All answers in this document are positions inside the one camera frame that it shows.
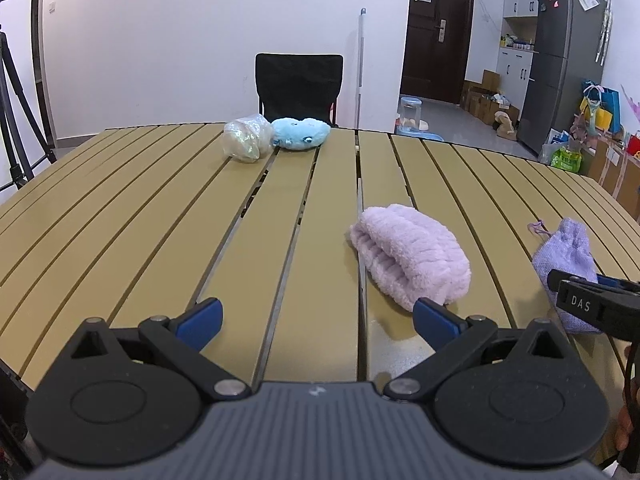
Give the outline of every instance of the gray ribbed surface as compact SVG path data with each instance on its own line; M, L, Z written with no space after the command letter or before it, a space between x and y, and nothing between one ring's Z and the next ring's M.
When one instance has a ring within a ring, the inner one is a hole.
M81 470L52 461L31 480L602 480L587 463L513 472L447 444L413 404L369 383L265 383L247 400L213 407L183 446L145 464Z

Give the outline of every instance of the purple drawstring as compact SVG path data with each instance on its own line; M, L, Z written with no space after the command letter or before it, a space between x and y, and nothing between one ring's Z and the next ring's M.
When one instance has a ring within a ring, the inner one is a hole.
M551 236L553 234L546 230L545 223L542 220L538 220L535 223L531 223L527 227L531 232L537 235Z

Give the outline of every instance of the tripod leg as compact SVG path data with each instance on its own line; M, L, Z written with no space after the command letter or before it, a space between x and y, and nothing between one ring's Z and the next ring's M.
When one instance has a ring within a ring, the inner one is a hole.
M27 158L24 146L22 145L22 139L18 132L18 125L15 123L14 111L11 108L11 99L9 99L9 88L6 85L6 77L4 76L4 62L2 62L2 59L4 58L5 46L6 34L4 32L0 32L0 99L2 99L4 115L6 116L6 121L9 125L11 138L14 140L15 151L18 153L18 160L20 160L22 171L24 176L27 177L27 180L31 180L33 178L33 171L31 170L29 159Z
M57 159L55 153L53 152L53 146L47 144L47 141L45 140L42 132L40 131L40 127L38 126L38 121L36 121L36 118L31 111L31 107L29 106L29 102L24 95L24 89L22 88L22 84L20 83L18 71L15 69L14 58L11 56L9 43L6 40L6 34L2 33L0 35L0 42L2 43L2 60L4 61L6 72L9 75L9 81L14 87L15 94L18 97L18 101L20 101L20 104L22 105L24 115L27 117L27 120L31 125L31 129L36 135L36 139L38 139L38 142L40 143L44 154L47 155L47 158L51 163L54 163Z
M4 142L4 149L6 156L9 159L9 173L11 174L11 184L20 189L27 181L24 179L22 170L18 161L15 160L14 146L11 143L11 135L9 134L9 126L6 124L6 116L4 115L4 107L2 106L2 99L0 99L0 131L2 131L2 141Z

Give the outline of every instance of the folding chair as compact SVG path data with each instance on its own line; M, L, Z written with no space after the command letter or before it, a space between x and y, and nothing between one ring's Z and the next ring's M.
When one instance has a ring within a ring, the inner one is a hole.
M268 121L314 118L337 126L342 66L342 56L337 54L258 54L255 86L260 113Z

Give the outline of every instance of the iridescent plastic bag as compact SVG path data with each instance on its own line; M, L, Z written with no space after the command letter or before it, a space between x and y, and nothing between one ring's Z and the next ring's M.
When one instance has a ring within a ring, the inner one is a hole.
M273 127L260 114L225 124L222 149L226 156L242 162L255 162L273 151Z

